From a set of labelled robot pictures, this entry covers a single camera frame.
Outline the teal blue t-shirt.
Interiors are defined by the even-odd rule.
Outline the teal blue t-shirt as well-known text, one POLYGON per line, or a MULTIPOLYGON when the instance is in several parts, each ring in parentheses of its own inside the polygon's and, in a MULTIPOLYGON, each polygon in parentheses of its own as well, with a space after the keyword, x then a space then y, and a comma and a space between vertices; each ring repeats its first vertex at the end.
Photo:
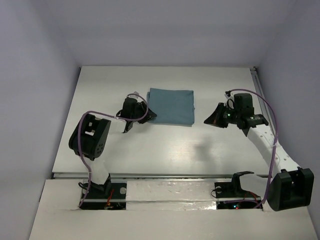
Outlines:
POLYGON ((147 93, 150 110, 157 117, 150 122, 190 127, 195 123, 195 97, 192 90, 151 88, 147 93))

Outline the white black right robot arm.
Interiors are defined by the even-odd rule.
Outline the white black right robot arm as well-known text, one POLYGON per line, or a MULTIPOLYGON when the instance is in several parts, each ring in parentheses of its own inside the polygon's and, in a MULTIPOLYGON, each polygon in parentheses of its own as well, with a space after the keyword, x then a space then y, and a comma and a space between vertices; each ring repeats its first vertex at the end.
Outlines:
POLYGON ((262 209, 268 203, 276 212, 309 206, 314 173, 289 157, 278 142, 278 131, 271 130, 268 120, 255 113, 253 95, 255 92, 247 89, 226 91, 226 102, 220 102, 204 124, 222 129, 235 125, 254 144, 269 166, 264 196, 248 190, 247 182, 241 177, 254 173, 242 171, 234 173, 229 182, 216 182, 212 197, 223 199, 223 204, 231 204, 234 209, 241 203, 250 203, 254 209, 262 209))

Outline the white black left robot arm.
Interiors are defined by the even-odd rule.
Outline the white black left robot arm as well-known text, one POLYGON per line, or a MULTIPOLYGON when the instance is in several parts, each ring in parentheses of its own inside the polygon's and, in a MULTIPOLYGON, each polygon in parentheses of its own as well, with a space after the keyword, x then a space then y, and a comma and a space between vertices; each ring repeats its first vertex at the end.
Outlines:
POLYGON ((126 97, 122 109, 115 116, 102 114, 107 118, 97 118, 98 112, 89 111, 83 114, 73 131, 68 146, 79 156, 88 170, 88 184, 81 187, 85 190, 93 189, 97 196, 104 198, 110 194, 110 174, 105 164, 97 161, 105 148, 112 119, 125 121, 124 133, 131 130, 135 122, 144 124, 154 120, 157 114, 153 112, 146 101, 139 102, 133 97, 126 97))

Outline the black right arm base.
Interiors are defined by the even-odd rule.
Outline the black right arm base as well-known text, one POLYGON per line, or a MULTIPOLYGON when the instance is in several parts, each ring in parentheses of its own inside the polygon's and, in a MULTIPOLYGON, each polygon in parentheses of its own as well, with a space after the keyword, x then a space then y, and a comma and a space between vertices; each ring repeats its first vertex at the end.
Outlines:
POLYGON ((230 181, 214 183, 214 189, 210 195, 216 199, 218 210, 254 209, 262 201, 262 198, 252 191, 242 188, 241 177, 254 175, 251 171, 234 173, 230 181))

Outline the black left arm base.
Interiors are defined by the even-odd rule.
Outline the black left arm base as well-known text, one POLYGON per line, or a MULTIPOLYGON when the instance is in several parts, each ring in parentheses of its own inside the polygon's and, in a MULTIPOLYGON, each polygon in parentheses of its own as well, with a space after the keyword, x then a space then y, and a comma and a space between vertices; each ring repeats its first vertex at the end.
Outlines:
POLYGON ((82 210, 126 210, 126 182, 112 182, 109 176, 104 184, 91 183, 85 197, 88 182, 79 182, 81 188, 80 209, 82 210))

